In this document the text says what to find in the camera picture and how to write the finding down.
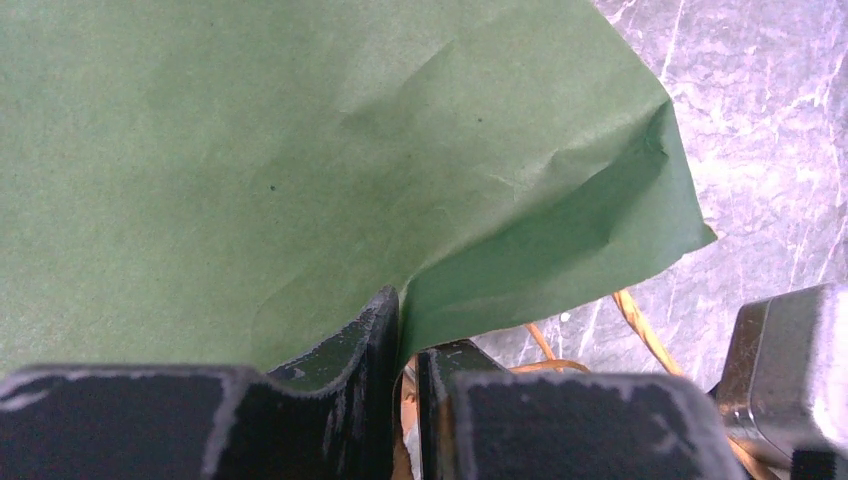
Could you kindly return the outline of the green paper bag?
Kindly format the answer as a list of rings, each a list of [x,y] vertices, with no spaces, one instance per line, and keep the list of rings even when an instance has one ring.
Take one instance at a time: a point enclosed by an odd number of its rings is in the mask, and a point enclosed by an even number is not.
[[[411,357],[715,239],[670,95],[589,1],[1,5],[1,382],[266,373],[392,287],[394,470]]]

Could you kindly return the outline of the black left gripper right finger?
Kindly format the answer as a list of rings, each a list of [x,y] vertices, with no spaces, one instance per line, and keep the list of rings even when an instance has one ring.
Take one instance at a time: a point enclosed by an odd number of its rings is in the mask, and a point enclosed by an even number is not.
[[[426,479],[741,479],[711,398],[660,374],[514,374],[467,340],[417,356]]]

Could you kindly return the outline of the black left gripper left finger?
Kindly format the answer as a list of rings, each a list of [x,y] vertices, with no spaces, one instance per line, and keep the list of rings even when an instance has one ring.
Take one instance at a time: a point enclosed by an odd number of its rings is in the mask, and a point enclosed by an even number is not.
[[[262,373],[47,364],[1,382],[5,479],[387,479],[399,299]]]

